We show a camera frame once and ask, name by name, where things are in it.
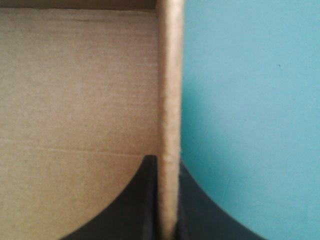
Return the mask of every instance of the black plastic piece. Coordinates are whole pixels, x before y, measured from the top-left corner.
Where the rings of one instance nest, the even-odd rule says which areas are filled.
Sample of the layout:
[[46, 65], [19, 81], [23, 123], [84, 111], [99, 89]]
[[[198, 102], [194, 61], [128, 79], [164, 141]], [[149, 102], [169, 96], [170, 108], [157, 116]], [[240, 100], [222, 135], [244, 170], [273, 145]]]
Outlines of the black plastic piece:
[[177, 240], [263, 240], [233, 219], [180, 166]]
[[154, 240], [157, 158], [146, 156], [122, 193], [63, 240]]

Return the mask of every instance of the cardboard panel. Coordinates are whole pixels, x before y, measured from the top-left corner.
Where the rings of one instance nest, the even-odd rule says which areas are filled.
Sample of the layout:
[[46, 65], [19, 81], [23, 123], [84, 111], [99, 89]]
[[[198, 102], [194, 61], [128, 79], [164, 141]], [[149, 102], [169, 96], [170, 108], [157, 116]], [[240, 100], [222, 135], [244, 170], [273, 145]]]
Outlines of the cardboard panel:
[[155, 9], [156, 0], [0, 0], [5, 8]]
[[157, 152], [157, 19], [0, 9], [0, 239], [60, 238]]

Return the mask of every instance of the cardboard box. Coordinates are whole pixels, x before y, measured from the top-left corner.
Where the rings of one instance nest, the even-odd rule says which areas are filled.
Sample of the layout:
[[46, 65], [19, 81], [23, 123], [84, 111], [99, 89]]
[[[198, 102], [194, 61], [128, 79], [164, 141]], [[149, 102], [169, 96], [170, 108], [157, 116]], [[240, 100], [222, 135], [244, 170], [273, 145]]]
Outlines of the cardboard box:
[[59, 239], [158, 156], [177, 220], [183, 1], [0, 0], [0, 239]]

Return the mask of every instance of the light blue surface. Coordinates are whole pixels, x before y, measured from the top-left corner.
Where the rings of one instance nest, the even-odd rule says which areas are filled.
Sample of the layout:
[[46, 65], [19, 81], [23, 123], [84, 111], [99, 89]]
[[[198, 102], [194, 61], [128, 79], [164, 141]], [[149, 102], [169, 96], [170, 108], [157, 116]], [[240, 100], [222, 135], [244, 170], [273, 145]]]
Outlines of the light blue surface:
[[320, 240], [320, 1], [186, 0], [182, 157], [271, 240]]

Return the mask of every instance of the black curved object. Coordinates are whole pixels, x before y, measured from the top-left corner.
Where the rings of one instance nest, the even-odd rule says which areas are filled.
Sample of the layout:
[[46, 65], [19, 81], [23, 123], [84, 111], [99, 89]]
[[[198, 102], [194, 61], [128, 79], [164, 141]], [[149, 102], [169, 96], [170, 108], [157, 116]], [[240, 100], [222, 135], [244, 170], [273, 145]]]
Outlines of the black curved object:
[[179, 240], [264, 240], [233, 219], [198, 186], [180, 166]]
[[120, 195], [91, 221], [62, 240], [153, 240], [157, 158], [145, 156]]
[[[216, 205], [180, 166], [175, 240], [263, 240]], [[156, 240], [157, 158], [145, 156], [120, 195], [62, 240]]]

